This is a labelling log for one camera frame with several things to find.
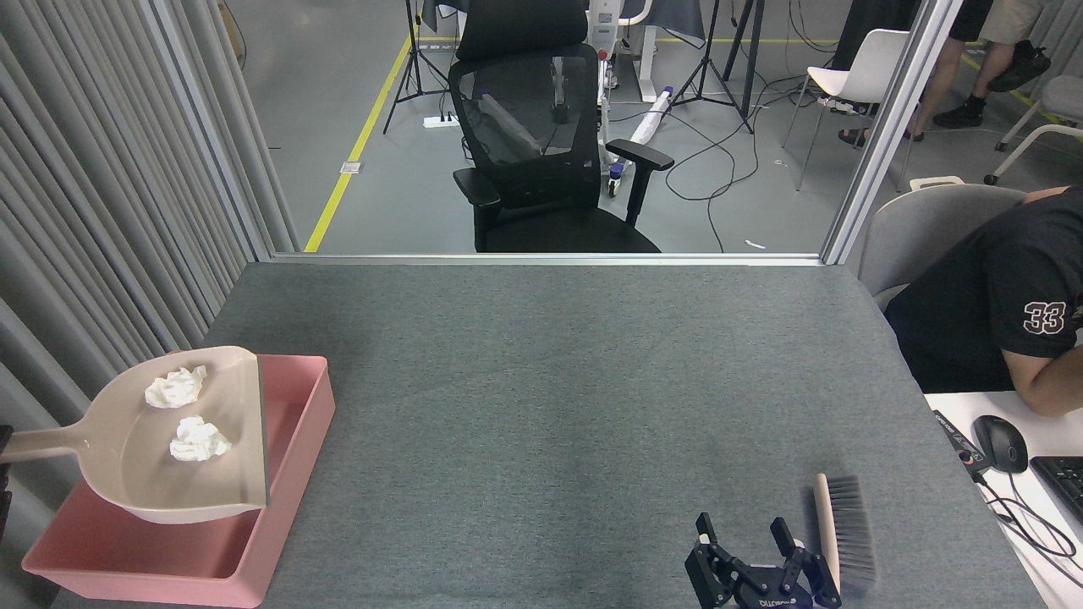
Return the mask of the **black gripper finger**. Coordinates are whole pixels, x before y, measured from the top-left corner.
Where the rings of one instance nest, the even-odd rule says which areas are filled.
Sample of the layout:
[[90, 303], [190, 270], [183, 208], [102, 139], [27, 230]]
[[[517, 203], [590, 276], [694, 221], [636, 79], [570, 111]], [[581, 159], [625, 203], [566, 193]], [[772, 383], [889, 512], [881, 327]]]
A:
[[695, 526], [697, 541], [684, 567], [700, 607], [745, 608], [736, 594], [743, 563], [718, 544], [709, 513], [700, 513]]
[[782, 517], [770, 524], [771, 535], [784, 558], [781, 567], [769, 569], [768, 589], [787, 589], [799, 586], [811, 595], [813, 606], [841, 606], [841, 595], [828, 571], [827, 559], [815, 552], [805, 550], [790, 533], [790, 526]]

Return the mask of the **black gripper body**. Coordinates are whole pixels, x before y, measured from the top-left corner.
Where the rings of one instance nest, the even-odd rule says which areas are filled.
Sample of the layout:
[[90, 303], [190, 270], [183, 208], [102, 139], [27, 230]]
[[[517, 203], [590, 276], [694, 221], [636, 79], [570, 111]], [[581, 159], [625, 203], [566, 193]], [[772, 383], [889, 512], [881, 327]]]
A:
[[759, 589], [740, 586], [734, 591], [739, 608], [812, 608], [813, 600], [807, 589], [799, 586], [787, 589]]

